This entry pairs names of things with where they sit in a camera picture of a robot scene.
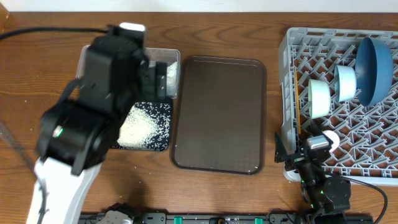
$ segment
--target dish rack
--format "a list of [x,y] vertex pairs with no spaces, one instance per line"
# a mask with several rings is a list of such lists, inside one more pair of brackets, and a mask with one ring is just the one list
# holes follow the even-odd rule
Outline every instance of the dish rack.
[[[388,96],[374,106],[354,99],[338,102],[334,85],[336,65],[355,66],[356,51],[362,39],[383,40],[394,60],[394,78]],[[290,28],[279,45],[279,83],[283,97],[281,139],[289,154],[303,143],[298,134],[297,104],[300,105],[302,139],[310,135],[308,80],[328,83],[331,93],[329,114],[314,122],[322,130],[332,130],[340,145],[322,166],[328,172],[375,185],[398,185],[398,32]],[[299,102],[296,102],[296,91]],[[286,171],[290,181],[300,181],[297,171]]]

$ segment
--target white backdrop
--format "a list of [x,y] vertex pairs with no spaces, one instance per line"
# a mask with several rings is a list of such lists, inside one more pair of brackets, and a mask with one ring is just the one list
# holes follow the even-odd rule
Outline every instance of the white backdrop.
[[0,0],[8,11],[398,12],[398,0]]

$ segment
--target light blue bowl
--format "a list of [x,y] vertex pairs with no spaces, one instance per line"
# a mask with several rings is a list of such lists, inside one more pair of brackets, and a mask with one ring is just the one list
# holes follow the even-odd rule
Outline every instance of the light blue bowl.
[[366,37],[359,45],[355,61],[358,95],[363,106],[381,102],[391,89],[393,74],[392,56],[385,42]]

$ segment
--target green light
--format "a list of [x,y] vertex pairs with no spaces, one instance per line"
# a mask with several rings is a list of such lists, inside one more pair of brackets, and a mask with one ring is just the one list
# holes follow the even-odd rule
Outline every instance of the green light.
[[63,131],[63,128],[61,128],[61,130],[58,132],[57,137],[59,137],[61,135],[62,131]]

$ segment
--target white round object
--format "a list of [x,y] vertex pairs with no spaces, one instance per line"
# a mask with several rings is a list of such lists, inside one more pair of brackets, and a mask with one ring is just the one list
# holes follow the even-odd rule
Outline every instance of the white round object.
[[310,80],[308,83],[308,102],[310,118],[326,116],[330,109],[330,90],[327,82]]
[[322,131],[330,140],[333,141],[333,144],[331,145],[331,149],[329,150],[330,153],[332,153],[334,150],[337,149],[337,147],[340,145],[340,138],[334,131]]
[[335,67],[335,91],[338,92],[338,101],[353,99],[356,92],[356,77],[353,68],[337,65]]

